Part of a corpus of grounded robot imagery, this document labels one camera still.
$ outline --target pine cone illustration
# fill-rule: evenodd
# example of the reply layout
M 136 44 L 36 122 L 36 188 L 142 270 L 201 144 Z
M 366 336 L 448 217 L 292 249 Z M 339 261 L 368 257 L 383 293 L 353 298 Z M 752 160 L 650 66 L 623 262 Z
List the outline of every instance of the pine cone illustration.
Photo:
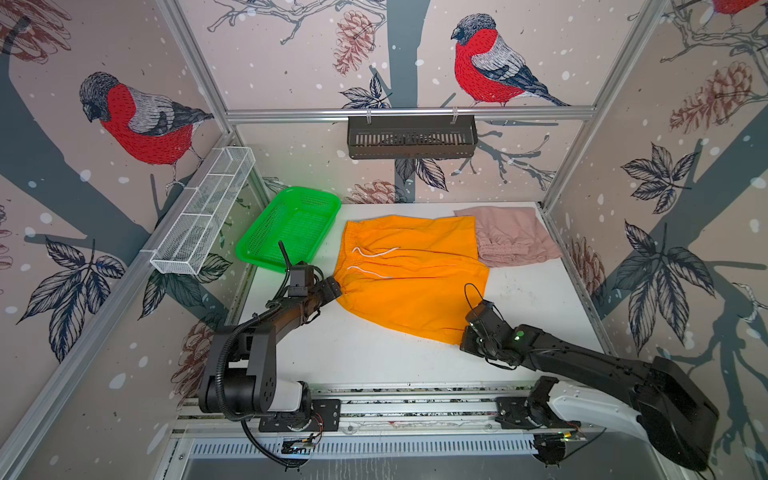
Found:
M 348 204 L 404 204 L 406 196 L 395 185 L 384 180 L 374 180 L 372 184 L 355 185 L 351 197 L 344 197 Z
M 368 53 L 374 47 L 375 28 L 368 17 L 356 11 L 346 12 L 338 26 L 336 51 L 333 52 L 336 63 L 333 67 L 345 77 L 350 69 L 356 71 L 360 64 L 368 60 Z
M 711 124 L 720 125 L 750 96 L 752 68 L 742 61 L 735 61 L 728 68 L 720 68 L 707 77 L 704 85 L 694 95 L 688 95 L 680 110 L 672 111 L 670 131 L 683 128 L 684 133 L 704 130 Z
M 174 393 L 181 394 L 178 408 L 184 404 L 187 397 L 195 396 L 200 387 L 200 381 L 203 379 L 205 371 L 205 362 L 208 359 L 210 343 L 213 340 L 214 332 L 208 328 L 205 323 L 198 322 L 192 327 L 187 337 L 184 338 L 184 344 L 181 351 L 186 353 L 184 361 L 179 365 L 181 368 L 170 378 L 172 383 L 176 383 Z
M 0 39 L 5 39 L 22 18 L 29 26 L 18 33 L 11 55 L 19 60 L 45 63 L 59 48 L 69 50 L 71 38 L 62 20 L 72 20 L 52 0 L 0 0 Z
M 581 242 L 578 240 L 574 242 L 574 239 L 571 238 L 568 254 L 576 265 L 576 270 L 581 280 L 584 281 L 584 286 L 587 287 L 590 296 L 599 303 L 603 303 L 605 268 L 603 268 L 600 255 L 587 245 L 587 239 L 583 237 Z

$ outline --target vent grille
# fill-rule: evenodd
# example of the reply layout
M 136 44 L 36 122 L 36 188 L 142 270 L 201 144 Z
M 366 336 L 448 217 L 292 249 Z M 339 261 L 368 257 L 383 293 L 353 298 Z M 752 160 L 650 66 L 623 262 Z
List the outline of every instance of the vent grille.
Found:
M 282 455 L 283 440 L 304 437 L 260 439 L 264 447 L 283 458 L 344 459 L 386 456 L 533 455 L 533 435 L 524 433 L 491 435 L 404 435 L 325 437 L 310 454 Z M 247 439 L 198 439 L 191 458 L 260 458 Z

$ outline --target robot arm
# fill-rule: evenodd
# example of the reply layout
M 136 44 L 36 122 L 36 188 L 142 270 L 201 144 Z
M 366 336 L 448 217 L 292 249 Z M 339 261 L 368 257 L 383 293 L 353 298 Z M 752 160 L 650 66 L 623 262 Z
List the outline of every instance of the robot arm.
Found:
M 580 396 L 576 386 L 552 383 L 538 394 L 540 409 L 546 410 L 546 402 L 560 419 L 595 422 L 643 438 L 639 425 L 668 459 L 696 471 L 707 468 L 719 412 L 676 363 L 658 356 L 652 363 L 607 356 L 529 325 L 512 329 L 487 300 L 472 309 L 467 321 L 462 351 L 513 368 L 563 375 L 599 391 Z M 629 409 L 612 405 L 607 396 Z

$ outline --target hanging shelf basket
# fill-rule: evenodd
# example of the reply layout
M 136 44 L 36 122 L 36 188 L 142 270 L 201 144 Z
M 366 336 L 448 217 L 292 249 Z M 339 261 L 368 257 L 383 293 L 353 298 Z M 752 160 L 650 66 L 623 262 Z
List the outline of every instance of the hanging shelf basket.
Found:
M 349 156 L 375 158 L 470 158 L 478 132 L 474 115 L 350 117 Z

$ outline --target black cable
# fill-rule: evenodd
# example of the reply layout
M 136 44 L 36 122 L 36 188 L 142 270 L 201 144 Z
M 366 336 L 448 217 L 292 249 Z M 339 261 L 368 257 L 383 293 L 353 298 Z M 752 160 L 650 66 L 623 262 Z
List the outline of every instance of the black cable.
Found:
M 579 447 L 579 448 L 575 449 L 573 452 L 571 452 L 571 453 L 567 454 L 565 457 L 563 457 L 563 459 L 562 459 L 560 462 L 564 462 L 564 461 L 565 461 L 565 459 L 567 459 L 568 457 L 572 456 L 574 453 L 578 452 L 579 450 L 581 450 L 581 449 L 582 449 L 582 448 L 584 448 L 585 446 L 587 446 L 587 445 L 589 445 L 590 443 L 594 442 L 595 440 L 599 439 L 599 438 L 600 438 L 600 436 L 601 436 L 601 435 L 603 435 L 603 434 L 605 433 L 605 431 L 606 431 L 606 430 L 607 430 L 607 429 L 603 429 L 603 431 L 602 431 L 602 432 L 598 433 L 597 435 L 595 435 L 595 436 L 594 436 L 594 437 L 592 437 L 591 439 L 587 440 L 587 443 L 585 443 L 585 444 L 583 444 L 581 447 Z

